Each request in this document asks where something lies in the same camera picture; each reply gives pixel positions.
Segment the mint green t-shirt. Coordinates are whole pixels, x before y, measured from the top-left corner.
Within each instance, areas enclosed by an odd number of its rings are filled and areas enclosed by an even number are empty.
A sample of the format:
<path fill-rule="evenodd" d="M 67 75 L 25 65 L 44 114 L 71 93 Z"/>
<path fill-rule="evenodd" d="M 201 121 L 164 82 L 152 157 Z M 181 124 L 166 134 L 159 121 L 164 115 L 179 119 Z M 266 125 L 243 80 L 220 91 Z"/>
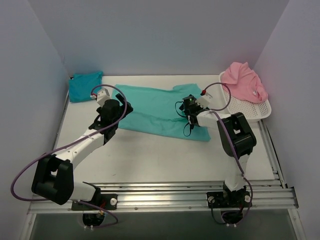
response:
<path fill-rule="evenodd" d="M 124 84 L 115 87 L 124 93 L 133 108 L 133 112 L 119 122 L 120 129 L 201 142 L 211 140 L 205 127 L 187 130 L 188 120 L 178 110 L 184 97 L 200 96 L 197 84 L 176 85 L 169 90 Z"/>

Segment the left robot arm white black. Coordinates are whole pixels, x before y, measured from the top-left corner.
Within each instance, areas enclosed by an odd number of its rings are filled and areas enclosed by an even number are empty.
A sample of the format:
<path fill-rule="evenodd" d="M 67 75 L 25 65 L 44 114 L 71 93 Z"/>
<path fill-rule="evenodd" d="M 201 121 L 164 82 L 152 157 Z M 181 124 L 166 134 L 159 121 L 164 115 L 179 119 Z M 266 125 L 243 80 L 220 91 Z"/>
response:
<path fill-rule="evenodd" d="M 92 152 L 112 139 L 119 121 L 130 114 L 133 107 L 120 93 L 111 99 L 105 90 L 98 94 L 97 102 L 97 117 L 76 143 L 38 161 L 31 185 L 34 194 L 58 205 L 82 201 L 90 210 L 105 202 L 99 187 L 74 180 L 74 170 Z"/>

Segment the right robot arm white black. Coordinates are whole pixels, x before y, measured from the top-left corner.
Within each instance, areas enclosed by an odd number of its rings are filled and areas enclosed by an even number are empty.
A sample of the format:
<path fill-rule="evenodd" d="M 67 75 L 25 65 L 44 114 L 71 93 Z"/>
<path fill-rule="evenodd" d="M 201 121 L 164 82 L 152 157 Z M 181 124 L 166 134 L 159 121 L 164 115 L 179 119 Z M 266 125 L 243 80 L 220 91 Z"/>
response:
<path fill-rule="evenodd" d="M 184 97 L 179 110 L 192 131 L 195 127 L 217 130 L 222 148 L 229 157 L 222 193 L 223 203 L 234 206 L 240 201 L 239 190 L 247 184 L 246 168 L 248 159 L 257 144 L 257 139 L 243 113 L 222 114 L 209 108 L 204 96 L 197 99 L 193 95 Z"/>

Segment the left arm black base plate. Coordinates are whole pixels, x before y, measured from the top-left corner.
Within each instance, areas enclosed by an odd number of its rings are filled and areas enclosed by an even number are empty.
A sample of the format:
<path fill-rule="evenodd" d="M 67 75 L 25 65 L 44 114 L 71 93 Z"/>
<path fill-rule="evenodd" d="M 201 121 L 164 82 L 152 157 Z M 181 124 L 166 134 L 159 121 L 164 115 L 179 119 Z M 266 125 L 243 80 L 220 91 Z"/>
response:
<path fill-rule="evenodd" d="M 101 194 L 99 199 L 92 200 L 89 202 L 89 204 L 98 206 L 108 211 L 116 210 L 117 204 L 118 204 L 118 195 L 115 193 Z M 71 205 L 71 210 L 72 211 L 93 211 L 93 210 L 97 210 L 97 208 L 74 201 Z"/>

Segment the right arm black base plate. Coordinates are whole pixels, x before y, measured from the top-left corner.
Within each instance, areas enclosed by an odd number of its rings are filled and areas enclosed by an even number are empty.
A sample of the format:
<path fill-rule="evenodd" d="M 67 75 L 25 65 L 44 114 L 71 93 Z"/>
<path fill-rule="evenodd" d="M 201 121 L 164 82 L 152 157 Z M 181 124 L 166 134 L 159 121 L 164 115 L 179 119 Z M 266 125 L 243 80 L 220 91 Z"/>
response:
<path fill-rule="evenodd" d="M 249 192 L 211 191 L 206 193 L 207 205 L 209 208 L 248 208 L 252 206 Z"/>

